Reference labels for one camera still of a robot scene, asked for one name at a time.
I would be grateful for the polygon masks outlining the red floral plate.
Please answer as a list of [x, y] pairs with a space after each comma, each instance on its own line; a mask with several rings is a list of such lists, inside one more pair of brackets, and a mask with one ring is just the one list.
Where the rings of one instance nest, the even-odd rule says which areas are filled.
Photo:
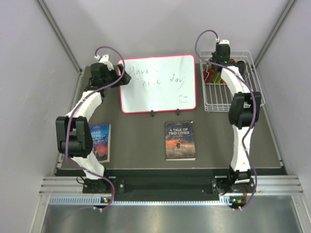
[[215, 72], [212, 70], [212, 65], [210, 63], [206, 63], [206, 66], [203, 70], [203, 78], [204, 83], [209, 83], [212, 80]]

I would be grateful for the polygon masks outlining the lime green plate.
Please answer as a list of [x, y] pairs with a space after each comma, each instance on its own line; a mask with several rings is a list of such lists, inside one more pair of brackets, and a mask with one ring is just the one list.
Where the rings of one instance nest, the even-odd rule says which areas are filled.
[[219, 74], [215, 74], [212, 78], [214, 83], [220, 83], [221, 82], [221, 76]]

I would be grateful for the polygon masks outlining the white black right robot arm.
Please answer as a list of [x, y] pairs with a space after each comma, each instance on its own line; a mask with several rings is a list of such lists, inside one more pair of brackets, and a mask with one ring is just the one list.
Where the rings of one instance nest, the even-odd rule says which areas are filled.
[[261, 93], [253, 91], [243, 79], [246, 65], [231, 60], [230, 52], [229, 41], [217, 42], [211, 67], [232, 95], [228, 118], [234, 132], [234, 150], [226, 184], [230, 191], [238, 192], [252, 183], [249, 152], [252, 132], [259, 119]]

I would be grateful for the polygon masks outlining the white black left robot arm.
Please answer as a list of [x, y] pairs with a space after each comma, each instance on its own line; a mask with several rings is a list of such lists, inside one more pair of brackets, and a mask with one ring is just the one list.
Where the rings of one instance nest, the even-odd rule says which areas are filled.
[[57, 148], [64, 154], [68, 165], [85, 173], [85, 193], [114, 192], [114, 185], [107, 178], [105, 167], [92, 151], [89, 120], [102, 104], [107, 89], [129, 84], [131, 76], [125, 71], [124, 63], [116, 67], [107, 63], [94, 63], [90, 72], [87, 86], [74, 108], [56, 119]]

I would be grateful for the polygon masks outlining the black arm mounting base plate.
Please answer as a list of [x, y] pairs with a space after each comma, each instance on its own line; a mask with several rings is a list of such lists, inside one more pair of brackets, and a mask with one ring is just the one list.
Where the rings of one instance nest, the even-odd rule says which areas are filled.
[[115, 194], [132, 194], [135, 191], [159, 193], [163, 191], [177, 191], [185, 194], [186, 191], [215, 193], [224, 195], [229, 192], [253, 191], [254, 182], [232, 184], [227, 177], [116, 177], [111, 179], [115, 187]]

